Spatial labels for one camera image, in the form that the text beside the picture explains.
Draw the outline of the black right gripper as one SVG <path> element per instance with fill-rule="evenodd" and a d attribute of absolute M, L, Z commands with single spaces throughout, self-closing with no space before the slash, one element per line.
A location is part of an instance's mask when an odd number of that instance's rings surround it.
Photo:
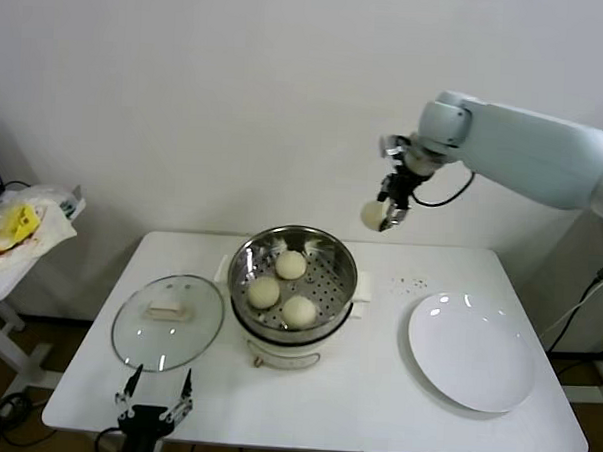
<path fill-rule="evenodd" d="M 384 178 L 377 193 L 377 202 L 384 203 L 389 199 L 394 205 L 388 206 L 382 212 L 382 220 L 378 231 L 383 233 L 400 225 L 409 209 L 409 200 L 414 190 L 422 185 L 426 178 L 414 173 L 392 173 Z"/>

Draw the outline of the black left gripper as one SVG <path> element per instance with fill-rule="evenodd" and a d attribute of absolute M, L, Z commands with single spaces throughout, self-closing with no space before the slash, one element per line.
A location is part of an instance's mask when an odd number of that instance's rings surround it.
<path fill-rule="evenodd" d="M 193 407 L 192 369 L 189 369 L 179 400 L 173 406 L 133 406 L 132 398 L 142 370 L 143 365 L 140 364 L 124 389 L 115 394 L 118 429 L 124 437 L 120 452 L 154 452 L 159 441 L 172 433 L 172 422 L 182 422 Z"/>

